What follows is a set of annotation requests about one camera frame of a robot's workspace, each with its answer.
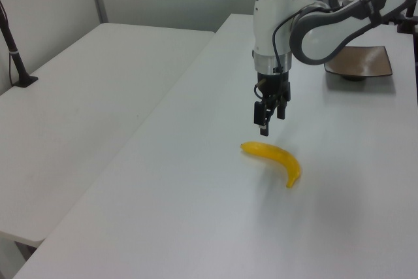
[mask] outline black stand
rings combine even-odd
[[[405,17],[401,17],[398,22],[398,33],[401,34],[414,34],[415,26],[418,25],[418,18],[413,16],[417,3],[410,6],[405,14]]]
[[[8,27],[8,22],[3,14],[3,11],[0,12],[0,29],[5,38],[9,53],[12,56],[13,62],[16,66],[16,70],[19,73],[19,82],[15,83],[15,86],[20,88],[26,88],[32,83],[34,83],[38,78],[36,76],[30,76],[25,69],[24,63],[20,57],[18,48],[14,42],[10,28]]]

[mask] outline floor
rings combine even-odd
[[[13,241],[0,238],[0,279],[12,279],[25,259]]]

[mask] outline table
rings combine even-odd
[[[418,108],[412,38],[380,26],[394,76],[293,60],[270,136],[253,125],[252,17],[232,15],[17,274],[26,278],[413,278]],[[302,165],[247,156],[259,140]]]
[[[102,24],[0,96],[0,236],[38,246],[212,36]]]

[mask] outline banana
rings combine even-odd
[[[285,166],[287,170],[287,188],[291,188],[295,181],[300,177],[301,171],[299,162],[292,154],[277,146],[260,142],[247,142],[241,144],[241,148],[245,153],[269,158]]]

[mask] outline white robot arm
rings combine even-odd
[[[275,109],[285,118],[292,54],[308,65],[332,59],[348,42],[394,18],[417,0],[356,0],[331,10],[314,0],[257,0],[254,6],[254,123],[268,135]]]

